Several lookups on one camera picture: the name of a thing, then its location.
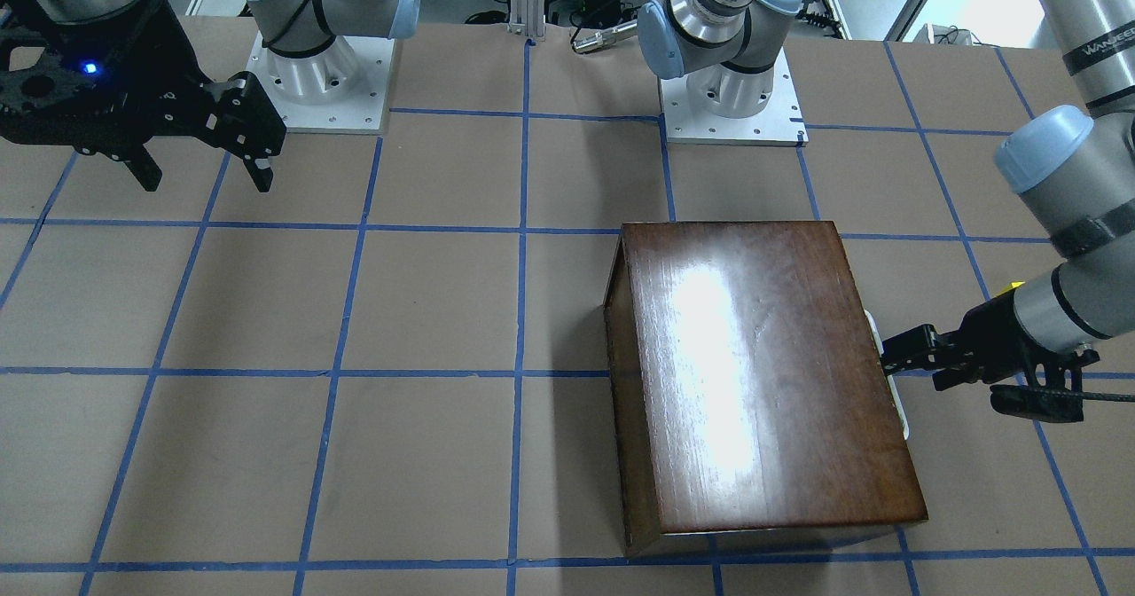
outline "blue tape line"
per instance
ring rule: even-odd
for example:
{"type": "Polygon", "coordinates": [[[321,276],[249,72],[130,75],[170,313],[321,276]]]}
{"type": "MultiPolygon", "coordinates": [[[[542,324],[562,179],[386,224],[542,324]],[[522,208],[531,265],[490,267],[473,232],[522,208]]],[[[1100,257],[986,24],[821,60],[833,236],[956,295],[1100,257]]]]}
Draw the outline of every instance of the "blue tape line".
{"type": "Polygon", "coordinates": [[[351,276],[347,278],[347,292],[343,301],[343,321],[339,324],[339,338],[335,344],[335,359],[331,362],[331,380],[327,385],[327,409],[323,414],[322,437],[319,439],[319,453],[316,456],[316,473],[311,480],[311,498],[308,501],[308,515],[303,526],[303,538],[300,542],[299,568],[292,585],[293,596],[303,594],[303,582],[306,576],[308,559],[311,554],[311,539],[316,531],[316,515],[319,512],[319,496],[323,487],[323,471],[327,469],[327,451],[331,443],[331,427],[335,421],[335,402],[338,398],[339,378],[343,372],[343,354],[346,352],[347,334],[351,329],[351,316],[354,310],[355,289],[359,284],[359,270],[362,265],[363,247],[367,244],[367,220],[370,217],[371,204],[375,201],[375,185],[378,183],[378,168],[382,159],[382,138],[375,142],[375,154],[370,167],[370,178],[367,181],[367,195],[363,198],[362,215],[356,225],[354,255],[351,260],[351,276]]]}
{"type": "Polygon", "coordinates": [[[1084,556],[1087,559],[1087,566],[1092,571],[1092,578],[1095,579],[1095,587],[1100,590],[1100,596],[1108,596],[1108,586],[1103,584],[1103,574],[1100,573],[1100,564],[1095,563],[1095,555],[1092,551],[1092,546],[1087,543],[1087,535],[1084,534],[1084,527],[1079,521],[1079,514],[1076,513],[1076,506],[1071,502],[1071,495],[1068,493],[1068,486],[1063,482],[1063,475],[1060,473],[1060,468],[1057,465],[1057,458],[1052,454],[1052,447],[1049,446],[1049,437],[1044,434],[1044,428],[1037,421],[1033,421],[1033,427],[1036,428],[1036,437],[1041,440],[1041,447],[1044,451],[1044,458],[1049,462],[1049,468],[1052,470],[1052,478],[1057,481],[1057,488],[1060,490],[1060,498],[1065,502],[1065,507],[1068,511],[1068,518],[1071,519],[1071,526],[1076,529],[1076,538],[1079,539],[1079,545],[1083,548],[1084,556]]]}
{"type": "Polygon", "coordinates": [[[714,596],[725,596],[725,581],[721,576],[721,555],[717,551],[717,536],[707,534],[706,545],[709,547],[709,568],[713,571],[713,594],[714,596]]]}
{"type": "Polygon", "coordinates": [[[1001,53],[1001,47],[993,47],[993,51],[997,53],[997,59],[1001,62],[1002,69],[1004,69],[1004,75],[1009,75],[1009,83],[1012,84],[1012,90],[1017,91],[1017,98],[1020,99],[1020,106],[1025,107],[1025,111],[1028,114],[1028,119],[1036,119],[1036,115],[1033,114],[1033,107],[1028,106],[1028,99],[1025,99],[1025,92],[1020,90],[1020,84],[1017,83],[1016,75],[1012,75],[1009,62],[1004,59],[1004,53],[1001,53]]]}
{"type": "Polygon", "coordinates": [[[56,187],[52,188],[50,195],[48,195],[48,201],[43,204],[42,211],[40,211],[40,217],[35,220],[35,225],[32,227],[32,233],[27,236],[27,243],[24,244],[24,251],[19,253],[19,259],[16,261],[16,267],[12,268],[11,274],[8,276],[8,282],[6,282],[3,289],[0,289],[0,310],[8,303],[8,297],[11,296],[12,288],[16,287],[16,279],[19,278],[20,272],[24,271],[24,266],[27,265],[27,258],[32,257],[32,249],[35,245],[36,240],[40,238],[40,232],[43,229],[43,223],[48,219],[48,213],[51,212],[51,207],[56,204],[56,200],[59,199],[59,193],[62,192],[64,184],[67,183],[67,178],[70,176],[72,169],[75,167],[75,160],[78,159],[78,153],[73,152],[70,159],[64,165],[64,171],[59,175],[59,181],[56,182],[56,187]]]}
{"type": "Polygon", "coordinates": [[[886,235],[886,233],[840,233],[841,240],[866,240],[872,242],[952,242],[958,243],[957,235],[886,235]]]}
{"type": "Polygon", "coordinates": [[[512,381],[512,455],[508,465],[508,564],[505,593],[516,593],[516,548],[520,538],[520,446],[521,422],[523,420],[523,367],[524,367],[524,308],[527,300],[528,268],[528,162],[529,126],[532,100],[532,47],[531,39],[524,41],[524,120],[520,152],[520,240],[516,274],[516,356],[513,362],[515,375],[512,381]]]}
{"type": "Polygon", "coordinates": [[[157,371],[159,367],[161,367],[162,359],[166,356],[166,349],[169,346],[169,337],[174,334],[174,324],[177,321],[177,313],[182,309],[182,302],[185,299],[185,291],[190,285],[190,276],[193,274],[193,267],[196,265],[197,257],[201,253],[201,245],[208,229],[205,224],[212,216],[213,207],[217,204],[217,196],[220,195],[220,187],[225,181],[225,173],[228,170],[228,162],[230,159],[230,154],[225,152],[224,159],[220,162],[220,168],[217,171],[217,179],[213,182],[212,192],[209,194],[209,201],[205,204],[204,215],[201,217],[201,225],[199,225],[197,235],[193,240],[193,249],[191,249],[188,260],[185,262],[185,269],[182,272],[182,282],[177,285],[177,294],[174,295],[174,303],[170,305],[169,316],[166,317],[166,327],[162,329],[161,338],[158,342],[158,352],[153,356],[153,363],[150,367],[150,376],[146,378],[145,387],[142,391],[142,398],[138,401],[137,412],[134,414],[134,423],[131,426],[131,434],[126,439],[126,450],[123,452],[123,459],[118,465],[118,473],[115,476],[115,484],[110,489],[110,498],[107,501],[107,507],[102,515],[102,523],[99,526],[99,534],[95,537],[94,546],[91,549],[91,560],[87,563],[87,570],[83,574],[83,584],[79,587],[79,596],[87,596],[91,591],[91,582],[94,580],[94,571],[100,559],[102,557],[102,548],[107,544],[107,535],[110,532],[110,523],[114,521],[115,512],[118,509],[118,500],[123,494],[123,485],[126,482],[126,471],[129,471],[131,462],[134,459],[134,447],[137,446],[137,439],[138,435],[142,433],[142,423],[145,420],[146,409],[150,406],[150,397],[153,395],[153,386],[158,380],[157,371]]]}
{"type": "Polygon", "coordinates": [[[571,120],[645,120],[656,123],[656,116],[569,116],[560,114],[528,114],[530,119],[571,119],[571,120]]]}
{"type": "Polygon", "coordinates": [[[101,225],[119,228],[200,228],[200,221],[153,220],[153,219],[49,219],[45,225],[101,225]]]}
{"type": "Polygon", "coordinates": [[[368,224],[367,229],[382,233],[490,233],[490,235],[515,235],[520,228],[503,225],[393,225],[368,224]]]}
{"type": "Polygon", "coordinates": [[[977,135],[1009,136],[1009,131],[969,131],[965,127],[909,127],[909,126],[857,126],[856,124],[806,124],[807,128],[817,131],[859,131],[859,132],[927,132],[930,135],[977,135]]]}
{"type": "Polygon", "coordinates": [[[902,564],[907,570],[907,582],[910,585],[910,596],[922,596],[918,588],[918,576],[915,573],[915,563],[910,556],[910,546],[907,545],[907,532],[901,527],[894,527],[894,534],[899,538],[899,548],[902,551],[902,564]]]}
{"type": "Polygon", "coordinates": [[[915,120],[915,127],[919,131],[918,136],[922,140],[923,146],[926,149],[926,157],[930,159],[930,165],[934,170],[938,185],[942,190],[942,196],[945,199],[947,208],[950,209],[950,217],[953,217],[953,225],[956,225],[958,229],[958,236],[961,237],[961,245],[965,247],[966,255],[969,258],[969,265],[974,269],[974,276],[977,277],[977,283],[981,285],[982,295],[984,295],[987,300],[990,297],[990,292],[989,288],[985,287],[985,279],[982,277],[981,269],[977,268],[977,257],[974,253],[973,245],[969,244],[968,237],[966,237],[966,228],[961,225],[961,217],[958,216],[958,209],[953,204],[953,198],[950,196],[950,190],[945,184],[945,177],[942,175],[942,169],[939,167],[934,151],[930,146],[926,133],[923,131],[922,120],[918,118],[918,111],[915,110],[915,103],[910,98],[910,92],[907,91],[907,83],[902,78],[902,72],[899,70],[899,64],[894,59],[894,53],[891,51],[890,43],[884,42],[883,50],[886,51],[886,58],[891,61],[891,70],[894,72],[894,77],[899,83],[899,90],[902,91],[902,98],[906,100],[907,108],[910,110],[910,118],[915,120]]]}
{"type": "Polygon", "coordinates": [[[808,171],[808,162],[804,159],[804,136],[798,136],[799,143],[796,144],[796,160],[800,162],[800,173],[804,176],[804,187],[808,191],[808,203],[812,204],[812,219],[818,221],[822,219],[819,216],[819,201],[816,200],[816,188],[812,184],[812,173],[808,171]]]}
{"type": "MultiPolygon", "coordinates": [[[[1098,547],[1095,556],[1135,557],[1135,547],[1098,547]]],[[[1006,548],[1006,549],[941,549],[923,552],[818,552],[818,553],[743,553],[724,554],[717,562],[722,565],[787,565],[787,564],[823,564],[823,563],[888,563],[902,562],[905,556],[913,561],[974,561],[998,559],[1079,559],[1085,556],[1081,547],[1041,547],[1041,548],[1006,548]]],[[[462,570],[485,569],[499,570],[510,566],[506,559],[406,559],[406,560],[337,560],[309,561],[308,571],[352,571],[352,570],[462,570]]],[[[713,556],[656,556],[648,559],[615,557],[580,557],[566,556],[541,560],[516,560],[514,566],[520,569],[539,568],[607,568],[607,566],[706,566],[714,563],[713,556]]],[[[87,563],[0,563],[0,574],[3,573],[82,573],[87,563]]],[[[158,562],[101,562],[95,568],[96,573],[120,572],[269,572],[295,571],[300,566],[296,561],[158,561],[158,562]]]]}
{"type": "Polygon", "coordinates": [[[970,242],[983,244],[1041,244],[1049,245],[1051,242],[1042,237],[967,237],[970,242]]]}
{"type": "Polygon", "coordinates": [[[658,116],[658,140],[662,142],[662,179],[666,185],[666,217],[678,220],[678,204],[674,201],[674,179],[670,171],[670,146],[666,144],[666,115],[658,116]]]}
{"type": "Polygon", "coordinates": [[[529,235],[619,235],[617,228],[527,228],[529,235]]]}
{"type": "Polygon", "coordinates": [[[462,111],[454,108],[390,108],[392,114],[409,114],[418,116],[507,116],[519,118],[518,111],[462,111]]]}

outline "brown wooden box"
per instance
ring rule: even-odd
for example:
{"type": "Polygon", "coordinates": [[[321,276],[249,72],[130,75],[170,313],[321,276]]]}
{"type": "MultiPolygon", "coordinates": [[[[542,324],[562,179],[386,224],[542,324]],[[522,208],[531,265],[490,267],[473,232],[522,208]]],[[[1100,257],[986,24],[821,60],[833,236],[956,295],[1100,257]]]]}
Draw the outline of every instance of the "brown wooden box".
{"type": "Polygon", "coordinates": [[[605,317],[628,555],[926,520],[834,225],[624,225],[605,317]]]}

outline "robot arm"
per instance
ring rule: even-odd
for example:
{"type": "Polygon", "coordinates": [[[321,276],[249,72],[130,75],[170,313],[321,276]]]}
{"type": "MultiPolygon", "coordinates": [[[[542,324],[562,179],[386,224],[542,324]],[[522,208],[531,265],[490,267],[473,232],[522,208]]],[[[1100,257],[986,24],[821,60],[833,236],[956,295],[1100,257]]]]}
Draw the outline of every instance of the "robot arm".
{"type": "Polygon", "coordinates": [[[1054,108],[995,160],[1067,261],[969,310],[953,333],[919,326],[888,338],[883,367],[936,370],[940,391],[1024,373],[1026,387],[993,386],[994,410],[1070,422],[1085,398],[1109,396],[1082,391],[1083,366],[1099,361],[1091,345],[1135,329],[1135,0],[1041,1],[1091,118],[1054,108]]]}
{"type": "Polygon", "coordinates": [[[187,135],[238,156],[267,192],[285,128],[255,75],[215,83],[166,0],[0,0],[0,136],[68,144],[126,163],[145,191],[161,170],[144,144],[187,135]],[[18,47],[43,47],[9,70],[18,47]]]}

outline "metal base plate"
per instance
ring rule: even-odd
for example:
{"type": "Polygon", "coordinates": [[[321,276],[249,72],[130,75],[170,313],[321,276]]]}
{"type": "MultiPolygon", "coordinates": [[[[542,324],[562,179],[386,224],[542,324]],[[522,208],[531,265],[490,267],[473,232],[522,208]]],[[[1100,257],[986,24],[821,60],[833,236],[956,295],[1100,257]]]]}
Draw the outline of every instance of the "metal base plate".
{"type": "Polygon", "coordinates": [[[808,143],[792,75],[784,51],[776,57],[776,83],[768,106],[750,118],[715,116],[691,102],[686,78],[659,79],[666,117],[666,140],[674,144],[738,144],[738,146],[796,146],[808,143]]]}
{"type": "Polygon", "coordinates": [[[359,79],[345,100],[335,103],[295,103],[280,94],[267,70],[267,49],[261,35],[252,43],[247,70],[260,78],[287,132],[335,132],[340,135],[381,135],[386,127],[387,98],[394,64],[393,39],[345,39],[359,58],[367,77],[359,79]]]}

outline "blue grid line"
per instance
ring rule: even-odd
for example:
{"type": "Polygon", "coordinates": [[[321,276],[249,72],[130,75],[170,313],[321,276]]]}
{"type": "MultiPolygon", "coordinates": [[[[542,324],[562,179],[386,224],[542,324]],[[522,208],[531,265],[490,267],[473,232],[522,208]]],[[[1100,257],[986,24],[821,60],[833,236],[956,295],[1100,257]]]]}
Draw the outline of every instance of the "blue grid line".
{"type": "Polygon", "coordinates": [[[1057,481],[1057,488],[1060,490],[1060,498],[1063,500],[1065,507],[1068,511],[1068,517],[1071,519],[1071,524],[1076,529],[1076,538],[1079,539],[1079,545],[1084,549],[1084,556],[1087,559],[1087,566],[1092,571],[1092,578],[1095,579],[1095,586],[1100,589],[1100,596],[1108,596],[1108,586],[1103,584],[1103,574],[1100,572],[1100,564],[1095,563],[1095,553],[1092,546],[1087,543],[1087,535],[1084,532],[1083,523],[1081,523],[1079,514],[1076,512],[1076,506],[1071,502],[1071,494],[1068,493],[1068,486],[1063,482],[1063,475],[1060,473],[1060,468],[1057,465],[1057,458],[1052,454],[1052,447],[1049,445],[1049,437],[1044,434],[1044,427],[1040,422],[1033,421],[1033,427],[1036,429],[1036,437],[1041,440],[1041,450],[1044,451],[1044,459],[1049,462],[1049,468],[1052,470],[1052,478],[1057,481]]]}
{"type": "Polygon", "coordinates": [[[316,473],[311,480],[311,498],[308,502],[308,515],[303,526],[303,538],[300,542],[300,560],[295,570],[295,581],[292,586],[293,596],[303,594],[303,581],[306,576],[308,559],[311,554],[311,539],[316,531],[316,515],[319,511],[319,495],[323,486],[323,471],[327,469],[327,451],[331,443],[331,427],[335,421],[335,402],[338,398],[339,378],[343,370],[343,353],[346,352],[347,333],[351,328],[351,313],[354,309],[355,288],[359,284],[359,270],[362,265],[363,246],[367,243],[367,220],[370,217],[375,200],[375,185],[378,181],[378,168],[382,159],[382,138],[375,142],[375,154],[367,181],[362,216],[356,225],[354,257],[351,260],[351,276],[347,278],[347,292],[343,301],[343,321],[339,325],[339,338],[335,345],[335,359],[331,363],[331,380],[327,385],[327,409],[323,415],[323,430],[319,439],[319,453],[316,456],[316,473]]]}
{"type": "MultiPolygon", "coordinates": [[[[1029,119],[1035,118],[1033,114],[1033,108],[1028,106],[1028,100],[1025,99],[1024,92],[1020,91],[1020,86],[1017,83],[1016,75],[1012,75],[1012,69],[1009,67],[1009,62],[1006,61],[1004,56],[1001,54],[1000,48],[994,48],[998,56],[998,60],[1001,62],[1001,67],[1004,69],[1004,74],[1008,75],[1009,83],[1012,83],[1014,90],[1017,91],[1017,98],[1020,99],[1022,106],[1025,107],[1026,114],[1029,119]]],[[[1020,378],[1017,379],[1018,385],[1023,385],[1020,378]]],[[[1036,437],[1041,442],[1041,447],[1044,451],[1044,458],[1049,462],[1049,468],[1052,470],[1052,478],[1057,482],[1057,488],[1060,490],[1060,497],[1065,502],[1065,507],[1068,511],[1068,518],[1071,519],[1071,524],[1076,529],[1076,537],[1079,539],[1081,547],[1084,548],[1084,553],[1087,557],[1087,565],[1091,568],[1092,578],[1095,579],[1095,586],[1100,590],[1100,596],[1108,596],[1108,586],[1103,581],[1103,574],[1100,572],[1100,564],[1095,561],[1095,555],[1092,551],[1092,546],[1088,544],[1087,535],[1084,532],[1083,523],[1079,520],[1079,514],[1076,512],[1076,506],[1073,504],[1071,494],[1068,493],[1068,486],[1063,481],[1063,475],[1060,471],[1060,467],[1057,463],[1056,456],[1052,454],[1052,447],[1049,445],[1049,437],[1044,434],[1044,427],[1040,422],[1033,421],[1033,427],[1036,429],[1036,437]]]]}
{"type": "Polygon", "coordinates": [[[666,144],[666,114],[658,116],[658,138],[662,141],[662,179],[666,185],[666,217],[678,220],[678,204],[674,201],[674,179],[670,171],[670,146],[666,144]]]}
{"type": "Polygon", "coordinates": [[[166,346],[169,345],[169,337],[174,334],[174,324],[177,321],[177,313],[182,309],[182,302],[185,299],[185,291],[190,285],[190,276],[193,274],[193,267],[196,265],[197,255],[201,253],[201,245],[205,237],[205,223],[212,216],[213,207],[217,204],[217,196],[220,195],[220,187],[225,181],[225,173],[228,170],[228,162],[232,159],[230,154],[225,152],[224,159],[221,159],[220,168],[217,171],[217,179],[213,182],[212,192],[209,194],[209,201],[205,204],[205,211],[201,216],[201,225],[197,228],[197,235],[193,241],[193,249],[190,251],[190,257],[185,262],[185,269],[182,272],[182,282],[177,286],[177,294],[174,295],[174,303],[170,305],[169,316],[166,318],[166,327],[162,329],[161,338],[158,342],[158,351],[154,353],[153,363],[150,367],[150,375],[146,378],[145,387],[142,389],[142,398],[138,401],[137,412],[134,414],[134,423],[131,426],[129,437],[126,439],[126,450],[123,452],[121,462],[118,465],[118,473],[115,476],[115,484],[110,489],[110,497],[107,501],[107,507],[102,515],[102,523],[99,526],[99,534],[95,536],[94,546],[91,548],[91,560],[87,563],[86,572],[83,574],[83,582],[79,586],[79,596],[87,596],[91,593],[91,582],[94,580],[94,570],[96,569],[100,559],[102,557],[102,548],[107,544],[107,535],[110,532],[110,523],[115,518],[115,512],[118,509],[118,500],[123,494],[123,485],[126,482],[126,471],[129,470],[131,461],[134,458],[134,447],[137,446],[138,435],[142,433],[142,423],[145,420],[146,409],[150,406],[150,397],[153,395],[154,383],[158,380],[158,367],[161,367],[161,361],[166,356],[166,346]]]}
{"type": "MultiPolygon", "coordinates": [[[[1096,556],[1135,557],[1135,547],[1095,548],[1096,556]]],[[[564,556],[553,559],[392,559],[309,561],[306,571],[406,571],[406,570],[464,570],[464,569],[541,569],[541,568],[609,568],[609,566],[712,566],[721,565],[787,565],[824,563],[888,563],[903,562],[907,557],[918,562],[980,561],[999,559],[1081,559],[1079,547],[1040,547],[1006,549],[940,549],[923,552],[816,552],[712,555],[653,556],[645,559],[564,556]]],[[[276,572],[295,571],[297,561],[155,561],[101,562],[96,573],[129,572],[276,572]]],[[[87,563],[0,563],[5,573],[82,573],[87,563]]]]}
{"type": "Polygon", "coordinates": [[[645,120],[656,123],[656,116],[572,116],[562,114],[528,114],[530,119],[570,119],[570,120],[645,120]]]}
{"type": "Polygon", "coordinates": [[[523,420],[523,386],[524,386],[524,307],[527,303],[528,272],[528,163],[529,135],[532,107],[532,47],[531,39],[524,41],[524,116],[521,128],[520,146],[520,228],[518,240],[519,258],[516,269],[516,354],[513,362],[515,375],[512,380],[512,452],[508,462],[508,560],[505,593],[515,596],[516,593],[516,549],[520,539],[520,447],[521,422],[523,420]]]}
{"type": "Polygon", "coordinates": [[[989,299],[989,288],[985,287],[985,279],[982,278],[981,269],[977,268],[977,257],[974,253],[973,245],[969,244],[968,237],[966,237],[966,228],[961,225],[961,217],[958,216],[958,209],[953,205],[953,198],[950,196],[950,190],[947,187],[945,177],[942,175],[942,169],[938,165],[934,151],[930,146],[930,140],[926,138],[926,133],[923,131],[922,120],[918,118],[918,111],[915,110],[914,100],[910,98],[910,92],[907,91],[907,83],[902,78],[902,72],[899,70],[899,62],[894,59],[894,53],[891,51],[890,43],[884,42],[883,50],[886,51],[886,58],[891,61],[891,70],[894,72],[894,77],[899,83],[899,91],[902,91],[902,98],[906,100],[907,108],[910,110],[910,118],[915,120],[915,127],[918,128],[918,136],[922,140],[923,146],[926,149],[926,157],[930,159],[930,165],[934,170],[938,185],[942,190],[942,196],[945,199],[945,204],[950,209],[950,217],[953,217],[953,225],[958,229],[958,236],[961,237],[961,245],[966,249],[966,255],[969,258],[969,265],[974,269],[974,276],[977,277],[977,283],[982,287],[982,294],[985,295],[985,299],[989,299]]]}
{"type": "Polygon", "coordinates": [[[816,200],[816,188],[812,184],[812,173],[808,171],[808,162],[804,159],[804,138],[799,136],[800,142],[796,144],[796,160],[800,162],[800,173],[804,176],[804,188],[808,192],[808,203],[812,204],[812,219],[818,221],[822,219],[819,216],[819,201],[816,200]]]}
{"type": "Polygon", "coordinates": [[[1004,59],[1004,53],[1001,53],[1001,47],[993,47],[993,51],[997,53],[997,59],[1001,62],[1002,69],[1004,69],[1004,75],[1009,75],[1009,83],[1012,84],[1012,90],[1017,91],[1017,98],[1020,99],[1022,106],[1025,107],[1025,111],[1028,114],[1028,119],[1036,119],[1036,115],[1033,114],[1033,107],[1028,106],[1028,99],[1025,99],[1025,92],[1020,90],[1020,84],[1017,83],[1016,75],[1012,75],[1009,62],[1004,59]]]}
{"type": "MultiPolygon", "coordinates": [[[[330,370],[242,370],[235,367],[40,367],[3,366],[0,375],[89,375],[89,377],[138,377],[158,373],[159,377],[259,377],[259,378],[314,378],[329,377],[330,370]]],[[[454,379],[466,377],[511,379],[526,378],[604,379],[608,370],[352,370],[344,367],[339,377],[358,379],[454,379]]]]}
{"type": "Polygon", "coordinates": [[[78,159],[78,153],[73,152],[70,159],[68,159],[67,163],[64,165],[64,171],[60,173],[59,181],[56,182],[56,187],[52,188],[51,195],[48,196],[47,203],[43,204],[43,209],[40,211],[40,217],[37,217],[35,225],[32,228],[32,234],[27,236],[27,243],[24,244],[24,251],[20,252],[19,259],[16,261],[16,267],[8,276],[8,283],[5,284],[3,289],[0,289],[0,310],[3,310],[5,304],[8,303],[8,297],[11,296],[11,289],[16,287],[16,279],[18,279],[19,274],[24,271],[27,258],[32,257],[32,247],[35,245],[36,240],[40,238],[40,232],[43,229],[43,223],[48,219],[48,213],[51,212],[51,207],[53,207],[53,204],[56,204],[56,200],[59,199],[59,193],[62,192],[64,184],[67,183],[67,178],[69,177],[72,169],[75,167],[76,159],[78,159]]]}
{"type": "Polygon", "coordinates": [[[721,555],[717,551],[717,536],[706,535],[706,545],[709,547],[709,569],[713,572],[714,596],[725,596],[725,581],[721,576],[721,555]]]}
{"type": "Polygon", "coordinates": [[[858,126],[858,124],[806,124],[807,128],[816,131],[859,131],[859,132],[927,132],[930,135],[976,135],[1009,136],[1009,131],[970,131],[965,127],[909,127],[909,126],[858,126]]]}
{"type": "Polygon", "coordinates": [[[392,114],[409,114],[418,116],[507,116],[519,118],[518,111],[463,111],[455,108],[390,108],[392,114]]]}
{"type": "Polygon", "coordinates": [[[903,528],[894,526],[894,534],[899,539],[899,548],[902,552],[902,564],[907,570],[907,582],[910,585],[911,596],[922,596],[922,589],[918,588],[918,576],[915,573],[915,563],[910,556],[910,546],[907,544],[907,532],[903,528]]]}

